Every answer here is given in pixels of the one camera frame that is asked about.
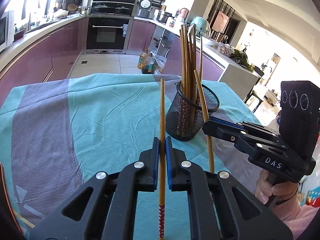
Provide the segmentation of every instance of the bottle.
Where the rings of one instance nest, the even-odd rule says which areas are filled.
[[[153,55],[152,53],[149,53],[148,57],[146,58],[146,64],[142,68],[142,74],[152,74],[154,63],[155,60],[153,58]]]
[[[139,57],[139,62],[138,62],[139,69],[143,68],[147,57],[148,57],[148,50],[145,49],[145,50],[143,50],[143,53],[140,54],[140,57]]]

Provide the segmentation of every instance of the green vegetables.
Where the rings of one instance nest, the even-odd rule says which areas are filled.
[[[248,62],[248,56],[245,52],[242,52],[238,49],[235,49],[235,52],[230,56],[230,58],[238,63],[241,67],[249,70],[250,72],[254,71],[254,65],[253,64],[249,64]]]

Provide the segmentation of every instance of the stool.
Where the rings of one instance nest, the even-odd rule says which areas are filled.
[[[260,98],[260,97],[256,94],[256,92],[255,92],[254,90],[252,90],[251,95],[247,98],[247,100],[246,100],[244,103],[246,103],[246,102],[250,99],[251,96],[254,96],[254,97],[256,97],[257,99],[259,99],[258,105],[257,105],[256,108],[252,111],[252,112],[254,113],[254,112],[258,109],[258,107],[261,105],[261,103],[263,102],[263,99]]]

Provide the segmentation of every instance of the person's arm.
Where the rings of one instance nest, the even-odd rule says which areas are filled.
[[[284,182],[272,186],[268,182],[270,173],[262,170],[257,180],[255,196],[262,202],[267,203],[269,197],[273,194],[279,196],[282,204],[273,207],[273,213],[284,222],[292,231],[293,238],[297,239],[301,233],[307,228],[311,220],[316,215],[318,208],[310,206],[300,206],[298,202],[298,184],[292,182]]]

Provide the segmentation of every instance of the microwave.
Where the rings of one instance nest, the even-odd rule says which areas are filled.
[[[6,11],[0,19],[0,52],[13,42],[14,31],[13,11]]]

